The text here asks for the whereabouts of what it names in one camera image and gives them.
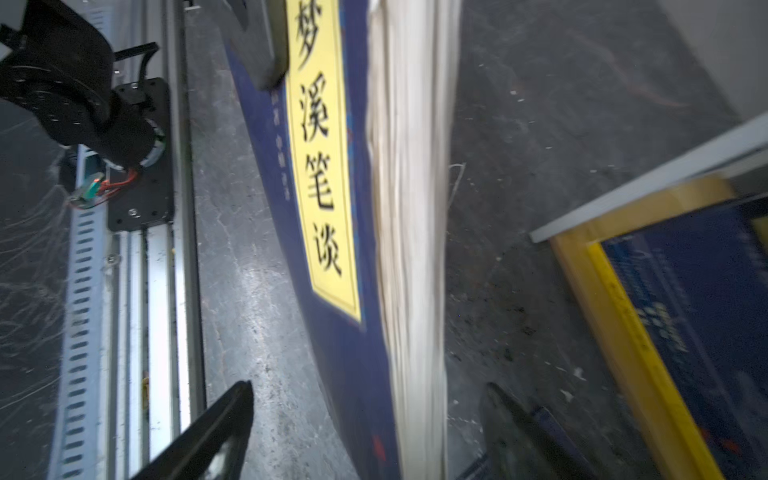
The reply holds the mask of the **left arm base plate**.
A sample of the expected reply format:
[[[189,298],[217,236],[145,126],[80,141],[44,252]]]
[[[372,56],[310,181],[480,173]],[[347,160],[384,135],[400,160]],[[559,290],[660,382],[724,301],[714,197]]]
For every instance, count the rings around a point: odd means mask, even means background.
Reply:
[[[116,93],[147,124],[127,137],[131,146],[149,148],[132,168],[137,177],[130,181],[125,172],[108,170],[110,181],[124,183],[108,200],[108,228],[113,232],[132,232],[167,223],[175,213],[170,90],[164,79],[156,77],[120,85]]]

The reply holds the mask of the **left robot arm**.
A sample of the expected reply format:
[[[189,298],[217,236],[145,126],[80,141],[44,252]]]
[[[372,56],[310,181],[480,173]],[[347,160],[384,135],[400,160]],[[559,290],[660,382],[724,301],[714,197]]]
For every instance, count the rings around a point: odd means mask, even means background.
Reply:
[[[288,67],[283,1],[207,1],[220,29],[241,54],[260,89],[276,85]],[[1,97],[32,112],[48,136],[84,145],[122,170],[152,164],[161,144],[157,127],[113,87],[117,63],[140,58],[136,85],[148,83],[155,42],[119,51],[86,18],[62,1],[1,4]]]

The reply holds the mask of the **navy book Mengxi label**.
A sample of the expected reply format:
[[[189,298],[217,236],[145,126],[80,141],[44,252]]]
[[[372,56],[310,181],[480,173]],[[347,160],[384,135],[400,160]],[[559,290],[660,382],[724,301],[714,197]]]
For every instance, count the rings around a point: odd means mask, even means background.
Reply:
[[[458,1],[285,1],[288,68],[229,65],[321,389],[363,479],[448,475]]]

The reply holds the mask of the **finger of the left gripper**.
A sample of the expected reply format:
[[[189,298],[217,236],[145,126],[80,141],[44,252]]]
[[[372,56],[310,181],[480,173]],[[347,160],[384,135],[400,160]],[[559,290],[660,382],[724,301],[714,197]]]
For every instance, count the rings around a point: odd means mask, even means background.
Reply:
[[[276,86],[288,68],[287,14],[283,0],[203,2],[230,49],[259,90]]]

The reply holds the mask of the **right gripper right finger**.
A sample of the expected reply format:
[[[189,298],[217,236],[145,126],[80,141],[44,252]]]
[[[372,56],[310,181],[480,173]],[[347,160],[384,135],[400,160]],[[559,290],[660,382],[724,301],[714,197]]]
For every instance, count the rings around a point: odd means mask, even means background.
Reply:
[[[484,385],[480,412],[492,479],[596,477],[498,384]]]

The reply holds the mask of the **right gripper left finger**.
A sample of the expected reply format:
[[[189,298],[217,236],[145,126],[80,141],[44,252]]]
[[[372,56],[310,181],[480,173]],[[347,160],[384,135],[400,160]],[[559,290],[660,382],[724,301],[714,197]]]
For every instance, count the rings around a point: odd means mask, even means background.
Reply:
[[[254,417],[252,383],[238,381],[136,479],[238,479]]]

